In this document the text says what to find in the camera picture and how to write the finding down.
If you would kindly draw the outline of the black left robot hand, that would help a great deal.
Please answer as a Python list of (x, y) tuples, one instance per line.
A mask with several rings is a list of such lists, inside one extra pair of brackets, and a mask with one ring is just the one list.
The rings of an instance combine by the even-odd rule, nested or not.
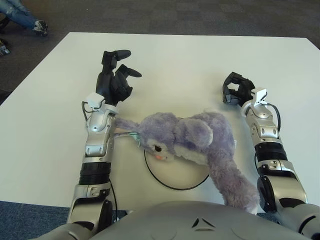
[(131, 51), (127, 49), (103, 53), (102, 71), (98, 75), (95, 88), (95, 93), (102, 96), (102, 99), (97, 101), (97, 106), (92, 107), (90, 113), (100, 109), (102, 103), (116, 106), (118, 102), (123, 102), (131, 95), (133, 88), (128, 85), (127, 77), (140, 78), (142, 74), (124, 64), (117, 67), (117, 62), (130, 55)]

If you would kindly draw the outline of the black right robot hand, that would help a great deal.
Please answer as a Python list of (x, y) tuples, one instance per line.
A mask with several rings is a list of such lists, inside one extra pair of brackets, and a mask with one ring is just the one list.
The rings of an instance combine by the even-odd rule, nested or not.
[(223, 103), (239, 105), (242, 108), (269, 105), (266, 101), (267, 90), (256, 88), (253, 82), (242, 75), (231, 72), (222, 85)]

